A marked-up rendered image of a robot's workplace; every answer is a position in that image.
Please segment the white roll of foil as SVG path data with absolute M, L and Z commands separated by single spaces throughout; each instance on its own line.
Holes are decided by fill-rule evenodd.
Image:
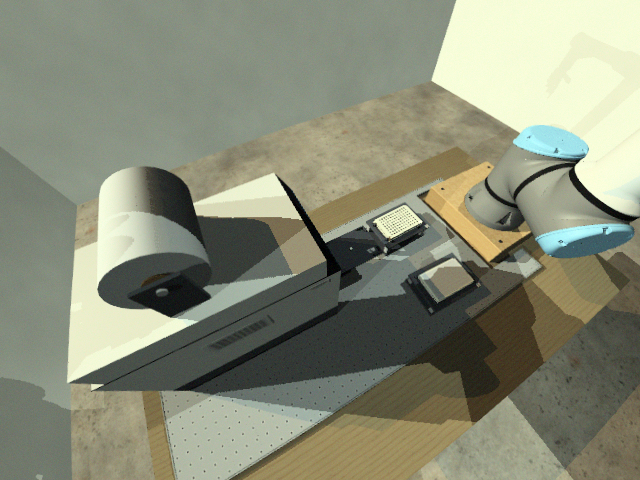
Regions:
M 127 293 L 157 274 L 181 271 L 201 288 L 212 269 L 190 190 L 156 167 L 125 168 L 100 188 L 97 292 L 124 309 L 150 309 Z

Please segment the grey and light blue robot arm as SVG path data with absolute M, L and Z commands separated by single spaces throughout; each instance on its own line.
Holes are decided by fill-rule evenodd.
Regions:
M 629 223 L 640 218 L 640 128 L 599 160 L 580 162 L 588 152 L 587 143 L 569 131 L 527 127 L 467 192 L 465 206 L 478 222 L 499 231 L 526 221 L 551 257 L 616 248 L 633 238 Z

